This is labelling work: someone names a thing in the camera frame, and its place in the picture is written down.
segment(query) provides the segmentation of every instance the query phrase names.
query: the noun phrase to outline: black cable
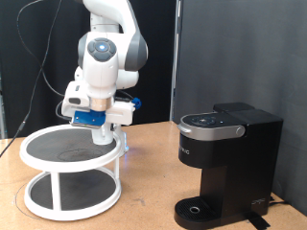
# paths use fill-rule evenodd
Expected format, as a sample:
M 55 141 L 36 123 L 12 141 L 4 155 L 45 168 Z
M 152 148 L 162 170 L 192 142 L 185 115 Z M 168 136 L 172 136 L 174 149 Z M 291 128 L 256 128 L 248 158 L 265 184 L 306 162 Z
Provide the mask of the black cable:
M 38 82 L 38 79 L 39 79 L 39 77 L 40 77 L 40 74 L 43 73 L 43 76 L 45 77 L 44 70 L 43 70 L 43 65 L 45 64 L 46 58 L 47 58 L 47 56 L 48 56 L 48 51 L 49 51 L 49 47 L 50 47 L 50 37 L 51 37 L 51 33 L 52 33 L 52 31 L 53 31 L 55 22 L 56 22 L 57 17 L 58 17 L 59 7 L 60 7 L 60 4 L 61 4 L 61 1 L 62 1 L 62 0 L 59 0 L 59 6 L 58 6 L 58 9 L 57 9 L 57 13 L 56 13 L 55 19 L 54 19 L 53 24 L 52 24 L 51 29 L 50 29 L 50 33 L 49 33 L 49 37 L 48 37 L 47 50 L 46 50 L 45 57 L 44 57 L 44 60 L 43 60 L 43 63 L 42 63 L 42 64 L 40 64 L 38 58 L 29 50 L 29 48 L 28 48 L 27 45 L 25 44 L 25 42 L 24 42 L 24 40 L 23 40 L 23 38 L 22 38 L 22 36 L 21 36 L 21 33 L 20 33 L 20 31 L 19 31 L 19 17 L 20 17 L 20 14 L 21 14 L 26 8 L 30 7 L 32 4 L 35 4 L 35 3 L 38 3 L 38 2 L 42 2 L 42 1 L 44 1 L 44 0 L 37 0 L 37 1 L 34 1 L 34 2 L 32 2 L 32 3 L 27 4 L 26 6 L 24 6 L 24 7 L 19 11 L 18 16 L 17 16 L 16 23 L 17 23 L 17 30 L 18 30 L 19 38 L 21 39 L 21 42 L 22 42 L 23 47 L 28 51 L 28 53 L 29 53 L 31 56 L 33 56 L 33 57 L 37 60 L 39 66 L 40 66 L 40 70 L 39 70 L 39 73 L 38 73 L 38 75 L 37 75 L 37 77 L 36 77 L 36 80 L 35 80 L 35 86 L 34 86 L 34 89 L 33 89 L 33 92 L 32 92 L 31 100 L 30 100 L 29 111 L 28 111 L 27 115 L 25 116 L 25 118 L 23 119 L 23 122 L 20 124 L 20 126 L 19 126 L 19 128 L 18 128 L 18 131 L 15 133 L 15 135 L 13 136 L 13 138 L 11 139 L 11 141 L 9 142 L 9 144 L 8 144 L 8 145 L 4 148 L 4 150 L 1 152 L 0 157 L 2 157 L 2 155 L 6 152 L 6 150 L 9 148 L 9 146 L 12 144 L 12 142 L 16 139 L 16 137 L 18 136 L 19 132 L 20 132 L 20 131 L 23 129 L 23 127 L 26 125 L 26 122 L 27 122 L 27 120 L 28 120 L 28 118 L 29 118 L 29 115 L 30 115 L 30 113 L 31 113 L 33 98 L 34 98 L 34 95 L 35 95 L 35 90 L 36 90 L 36 86 L 37 86 L 37 82 Z
M 131 99 L 115 97 L 115 101 L 129 103 L 131 102 Z
M 269 204 L 269 207 L 272 207 L 273 205 L 276 205 L 276 204 L 290 204 L 290 203 L 288 203 L 287 201 L 271 202 Z
M 134 97 L 132 96 L 132 95 L 130 95 L 129 93 L 126 93 L 125 91 L 123 91 L 123 90 L 117 90 L 117 92 L 120 92 L 120 93 L 122 93 L 122 94 L 125 94 L 126 96 L 128 96 L 129 98 L 131 98 L 132 100 L 134 99 Z
M 20 31 L 19 31 L 19 17 L 20 17 L 20 15 L 21 15 L 21 13 L 22 13 L 26 8 L 30 7 L 32 4 L 35 4 L 35 3 L 38 3 L 38 2 L 42 2 L 42 1 L 44 1 L 44 0 L 36 0 L 36 1 L 32 2 L 32 3 L 27 4 L 26 6 L 24 6 L 24 7 L 20 10 L 20 12 L 19 12 L 19 14 L 18 14 L 18 16 L 17 16 L 17 20 L 16 20 L 16 23 L 17 23 L 17 31 L 18 31 L 18 35 L 19 35 L 19 38 L 20 38 L 20 40 L 21 40 L 21 43 L 22 43 L 23 47 L 26 49 L 26 51 L 28 51 L 28 53 L 29 53 L 29 54 L 36 60 L 36 62 L 38 63 L 38 65 L 39 65 L 39 67 L 40 67 L 39 75 L 42 73 L 42 75 L 43 75 L 43 77 L 44 77 L 44 79 L 45 79 L 45 82 L 47 83 L 47 85 L 49 86 L 49 88 L 50 88 L 52 91 L 54 91 L 56 94 L 58 94 L 59 96 L 64 97 L 64 95 L 60 94 L 57 90 L 55 90 L 55 89 L 50 85 L 49 81 L 47 81 L 47 78 L 46 78 L 46 75 L 45 75 L 45 71 L 44 71 L 44 69 L 43 69 L 43 66 L 45 65 L 45 62 L 46 62 L 46 59 L 47 59 L 47 56 L 48 56 L 48 52 L 49 52 L 49 48 L 50 48 L 51 33 L 52 33 L 53 29 L 54 29 L 56 20 L 57 20 L 57 18 L 58 18 L 59 9 L 60 9 L 60 5 L 61 5 L 62 0 L 59 0 L 58 9 L 57 9 L 57 12 L 56 12 L 54 21 L 53 21 L 53 23 L 52 23 L 52 26 L 51 26 L 51 28 L 50 28 L 50 32 L 49 32 L 49 35 L 48 35 L 47 49 L 46 49 L 45 57 L 44 57 L 44 60 L 42 61 L 42 64 L 40 64 L 38 58 L 37 58 L 37 57 L 31 52 L 31 50 L 28 48 L 28 46 L 27 46 L 26 43 L 24 42 L 24 40 L 23 40 L 23 38 L 22 38 L 22 36 L 21 36 L 21 33 L 20 33 Z
M 63 101 L 60 101 L 59 104 L 57 105 L 57 108 L 56 108 L 56 115 L 57 115 L 57 117 L 59 117 L 59 118 L 65 120 L 65 121 L 70 121 L 70 120 L 71 120 L 70 117 L 61 116 L 61 115 L 59 115 L 59 113 L 58 113 L 59 107 L 60 107 L 60 105 L 61 105 L 62 103 L 63 103 Z
M 28 183 L 25 183 L 23 186 L 21 186 L 21 187 L 18 189 L 18 191 L 17 191 L 17 193 L 16 193 L 16 195 L 15 195 L 15 205 L 16 205 L 17 209 L 18 209 L 22 214 L 26 215 L 27 217 L 32 218 L 32 219 L 40 219 L 40 218 L 35 218 L 35 217 L 29 216 L 28 214 L 26 214 L 25 212 L 23 212 L 23 211 L 19 208 L 19 206 L 18 206 L 18 202 L 17 202 L 18 194 L 19 194 L 20 190 L 21 190 L 26 184 L 28 184 Z

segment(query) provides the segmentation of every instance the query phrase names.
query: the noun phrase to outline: black mat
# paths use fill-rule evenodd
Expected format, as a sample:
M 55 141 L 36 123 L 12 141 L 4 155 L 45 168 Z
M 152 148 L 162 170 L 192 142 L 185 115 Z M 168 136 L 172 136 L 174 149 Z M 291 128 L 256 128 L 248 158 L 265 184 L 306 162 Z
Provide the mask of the black mat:
M 106 146 L 93 144 L 89 129 L 71 128 L 48 132 L 36 137 L 27 152 L 38 159 L 52 162 L 76 162 L 94 159 L 114 150 L 116 141 Z
M 116 189 L 113 178 L 97 170 L 61 173 L 59 181 L 63 211 L 92 207 L 108 199 Z M 50 174 L 37 181 L 31 189 L 31 198 L 36 204 L 53 209 Z

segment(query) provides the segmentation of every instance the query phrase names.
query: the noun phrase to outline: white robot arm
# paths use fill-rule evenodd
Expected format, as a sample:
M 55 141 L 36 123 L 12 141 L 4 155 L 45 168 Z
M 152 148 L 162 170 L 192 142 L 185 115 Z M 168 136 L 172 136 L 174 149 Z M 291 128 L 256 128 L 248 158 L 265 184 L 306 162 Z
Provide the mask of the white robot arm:
M 135 86 L 148 57 L 128 0 L 76 0 L 91 12 L 91 32 L 79 42 L 79 67 L 61 112 L 72 126 L 92 128 L 94 143 L 112 141 L 111 124 L 130 125 L 134 104 L 115 102 L 116 89 Z

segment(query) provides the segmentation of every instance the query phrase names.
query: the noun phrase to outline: white stand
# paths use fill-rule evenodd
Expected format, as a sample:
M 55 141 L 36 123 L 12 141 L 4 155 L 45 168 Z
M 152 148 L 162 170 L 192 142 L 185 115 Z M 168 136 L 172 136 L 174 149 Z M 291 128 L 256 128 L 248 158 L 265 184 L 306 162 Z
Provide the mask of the white stand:
M 77 161 L 77 162 L 55 162 L 55 161 L 45 161 L 31 156 L 27 152 L 28 145 L 37 137 L 58 130 L 66 130 L 70 128 L 81 128 L 72 127 L 69 125 L 65 126 L 53 126 L 48 127 L 38 132 L 33 133 L 27 137 L 21 144 L 20 157 L 21 159 L 30 167 L 42 170 L 43 172 L 33 178 L 26 187 L 25 191 L 25 204 L 27 208 L 34 214 L 43 217 L 45 219 L 53 220 L 76 220 L 76 219 L 86 219 L 95 215 L 98 215 L 105 210 L 113 206 L 121 195 L 121 183 L 119 179 L 119 157 L 121 153 L 121 138 L 114 132 L 114 139 L 116 141 L 116 147 L 106 155 L 102 155 L 98 158 Z M 104 168 L 103 165 L 114 161 L 113 171 Z M 96 170 L 101 173 L 106 174 L 111 177 L 115 183 L 115 191 L 113 194 L 101 203 L 94 206 L 86 207 L 79 210 L 69 210 L 63 211 L 61 207 L 60 198 L 60 183 L 59 174 L 60 173 L 78 173 Z M 45 176 L 51 175 L 51 188 L 52 188 L 52 199 L 53 199 L 53 209 L 48 209 L 42 207 L 32 200 L 31 191 L 34 185 L 44 178 Z

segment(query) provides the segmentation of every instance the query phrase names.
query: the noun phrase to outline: round rack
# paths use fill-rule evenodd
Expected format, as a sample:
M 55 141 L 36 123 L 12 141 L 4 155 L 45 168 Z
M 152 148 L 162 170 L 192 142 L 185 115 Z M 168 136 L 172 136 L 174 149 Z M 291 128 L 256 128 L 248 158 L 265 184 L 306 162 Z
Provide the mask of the round rack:
M 20 157 L 43 172 L 26 187 L 25 204 L 34 214 L 53 220 L 85 219 L 102 213 L 121 195 L 121 140 L 97 146 L 91 130 L 70 125 L 52 126 L 28 136 Z M 114 161 L 114 170 L 103 165 Z

